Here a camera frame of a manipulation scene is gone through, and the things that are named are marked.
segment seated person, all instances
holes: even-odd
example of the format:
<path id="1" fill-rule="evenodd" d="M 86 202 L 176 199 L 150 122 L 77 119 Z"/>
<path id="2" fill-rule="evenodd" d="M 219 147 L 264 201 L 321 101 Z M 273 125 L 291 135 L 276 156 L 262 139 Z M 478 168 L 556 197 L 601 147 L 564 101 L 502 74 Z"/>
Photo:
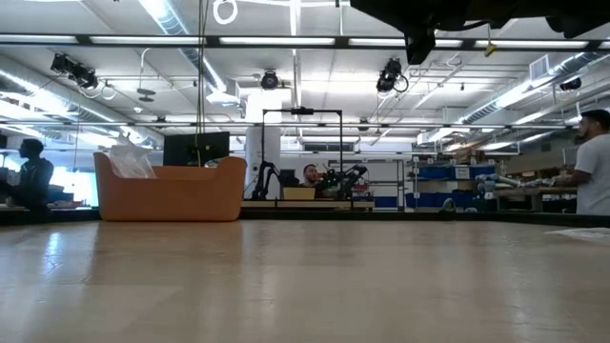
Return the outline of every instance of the seated person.
<path id="1" fill-rule="evenodd" d="M 309 164 L 303 168 L 303 183 L 299 186 L 307 188 L 315 188 L 320 182 L 317 175 L 317 169 L 315 165 Z M 315 198 L 329 198 L 331 193 L 328 190 L 315 190 Z"/>
<path id="2" fill-rule="evenodd" d="M 42 142 L 37 139 L 24 139 L 19 148 L 21 158 L 28 162 L 21 166 L 19 172 L 19 185 L 11 186 L 0 181 L 0 192 L 7 193 L 14 203 L 23 206 L 32 212 L 49 212 L 47 197 L 49 196 L 49 183 L 53 175 L 53 164 L 40 153 L 44 149 Z"/>

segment computer monitor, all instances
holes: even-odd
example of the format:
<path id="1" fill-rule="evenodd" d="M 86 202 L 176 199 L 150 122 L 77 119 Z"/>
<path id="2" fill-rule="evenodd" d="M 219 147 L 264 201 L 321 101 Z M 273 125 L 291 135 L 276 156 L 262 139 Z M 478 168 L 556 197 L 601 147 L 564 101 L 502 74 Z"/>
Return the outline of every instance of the computer monitor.
<path id="1" fill-rule="evenodd" d="M 227 157 L 230 137 L 228 132 L 200 133 L 195 145 L 194 134 L 165 136 L 163 165 L 198 166 L 197 154 L 201 157 L 201 166 L 210 160 Z"/>

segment black shirt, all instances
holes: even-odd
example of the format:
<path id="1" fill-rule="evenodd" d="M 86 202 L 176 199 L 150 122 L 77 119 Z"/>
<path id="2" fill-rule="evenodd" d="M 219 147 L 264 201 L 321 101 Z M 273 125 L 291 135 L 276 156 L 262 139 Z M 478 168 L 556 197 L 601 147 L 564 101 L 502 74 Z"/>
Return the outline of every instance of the black shirt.
<path id="1" fill-rule="evenodd" d="M 32 159 L 21 166 L 19 186 L 46 196 L 53 176 L 53 164 L 44 158 Z"/>

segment white plastic bag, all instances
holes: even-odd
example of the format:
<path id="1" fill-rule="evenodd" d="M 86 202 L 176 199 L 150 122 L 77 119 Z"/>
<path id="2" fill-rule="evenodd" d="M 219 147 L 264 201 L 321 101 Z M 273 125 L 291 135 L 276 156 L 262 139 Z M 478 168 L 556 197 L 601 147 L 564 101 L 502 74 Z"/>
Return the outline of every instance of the white plastic bag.
<path id="1" fill-rule="evenodd" d="M 140 148 L 122 134 L 111 147 L 112 170 L 124 178 L 155 178 L 151 162 L 147 158 L 148 149 Z"/>

